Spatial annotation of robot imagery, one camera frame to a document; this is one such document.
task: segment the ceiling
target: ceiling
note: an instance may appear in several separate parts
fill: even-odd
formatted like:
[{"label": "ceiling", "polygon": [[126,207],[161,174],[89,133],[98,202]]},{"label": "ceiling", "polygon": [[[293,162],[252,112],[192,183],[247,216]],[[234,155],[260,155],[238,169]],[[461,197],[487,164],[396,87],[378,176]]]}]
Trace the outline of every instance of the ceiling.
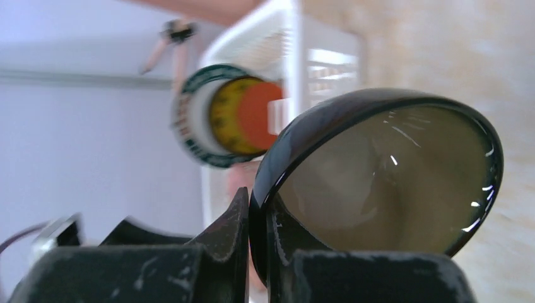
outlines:
[{"label": "ceiling", "polygon": [[123,0],[230,26],[263,0]]}]

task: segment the black mirror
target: black mirror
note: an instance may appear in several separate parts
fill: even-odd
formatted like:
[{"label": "black mirror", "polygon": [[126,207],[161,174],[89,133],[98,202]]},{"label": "black mirror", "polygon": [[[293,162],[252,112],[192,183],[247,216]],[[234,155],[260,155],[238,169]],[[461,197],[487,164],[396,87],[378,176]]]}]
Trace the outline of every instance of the black mirror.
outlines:
[{"label": "black mirror", "polygon": [[453,256],[490,211],[502,174],[496,131],[467,105],[399,89],[325,101],[297,117],[259,167],[257,271],[265,281],[273,203],[329,249]]}]

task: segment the black plastic part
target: black plastic part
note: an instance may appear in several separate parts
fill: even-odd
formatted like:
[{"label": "black plastic part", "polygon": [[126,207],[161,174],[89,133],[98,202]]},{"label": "black plastic part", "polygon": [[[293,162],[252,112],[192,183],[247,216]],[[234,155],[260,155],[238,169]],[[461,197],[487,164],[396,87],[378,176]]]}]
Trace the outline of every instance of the black plastic part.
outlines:
[{"label": "black plastic part", "polygon": [[434,254],[297,251],[281,279],[280,302],[476,302],[459,267]]},{"label": "black plastic part", "polygon": [[140,227],[140,223],[132,218],[126,218],[113,229],[102,241],[101,245],[164,245],[185,244],[192,237],[184,235],[163,235]]},{"label": "black plastic part", "polygon": [[46,226],[37,239],[55,239],[56,246],[80,246],[80,214],[56,220],[52,224]]},{"label": "black plastic part", "polygon": [[267,273],[267,285],[271,302],[281,302],[283,295],[283,281],[281,270],[290,264],[293,254],[298,249],[311,249],[330,251],[320,240],[310,234],[292,215],[286,210],[283,202],[277,195],[274,203],[271,203],[267,217],[267,256],[266,260],[257,264],[266,264],[266,268],[257,268],[257,271]]},{"label": "black plastic part", "polygon": [[[248,205],[241,188],[227,211],[185,244],[117,245],[141,238],[112,241],[111,235],[105,242],[114,245],[53,249],[10,303],[247,302]],[[143,239],[176,240],[165,238]]]}]

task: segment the tape roll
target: tape roll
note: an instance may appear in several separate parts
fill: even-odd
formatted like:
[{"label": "tape roll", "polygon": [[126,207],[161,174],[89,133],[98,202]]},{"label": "tape roll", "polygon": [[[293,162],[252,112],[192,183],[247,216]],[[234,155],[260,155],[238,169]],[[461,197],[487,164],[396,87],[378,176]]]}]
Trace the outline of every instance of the tape roll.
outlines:
[{"label": "tape roll", "polygon": [[254,76],[244,76],[226,82],[214,93],[208,110],[212,133],[215,140],[227,150],[237,155],[260,156],[265,148],[254,146],[245,137],[238,122],[238,108],[244,93],[264,80]]},{"label": "tape roll", "polygon": [[189,77],[184,82],[181,93],[174,98],[171,116],[173,134],[198,161],[214,167],[228,168],[235,163],[248,162],[256,157],[215,153],[211,151],[211,148],[202,144],[203,139],[199,140],[199,136],[192,131],[192,127],[198,127],[194,120],[207,120],[206,113],[200,116],[191,115],[189,107],[194,102],[195,94],[208,83],[229,81],[243,76],[248,76],[248,73],[236,66],[228,64],[206,66]]}]

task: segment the white wall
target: white wall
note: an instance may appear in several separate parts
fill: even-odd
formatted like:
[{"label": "white wall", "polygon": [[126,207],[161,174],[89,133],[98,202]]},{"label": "white wall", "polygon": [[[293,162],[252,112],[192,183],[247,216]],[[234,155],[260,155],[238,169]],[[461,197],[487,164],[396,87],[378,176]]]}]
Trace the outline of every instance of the white wall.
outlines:
[{"label": "white wall", "polygon": [[[0,239],[81,211],[88,238],[126,215],[159,229],[202,229],[200,170],[169,129],[169,93],[0,85]],[[8,291],[29,241],[2,256]]]},{"label": "white wall", "polygon": [[[163,23],[174,18],[177,15],[120,0],[2,0],[0,68],[135,75]],[[200,43],[190,47],[190,61],[222,31],[219,25],[200,21]],[[148,76],[171,75],[170,49]]]},{"label": "white wall", "polygon": [[[176,17],[118,0],[2,0],[0,69],[134,76]],[[223,30],[200,23],[201,47]],[[148,76],[171,77],[169,52]],[[200,232],[199,165],[169,121],[165,91],[0,84],[0,241],[77,211],[90,239],[126,215]],[[1,256],[8,294],[27,271],[30,241]]]}]

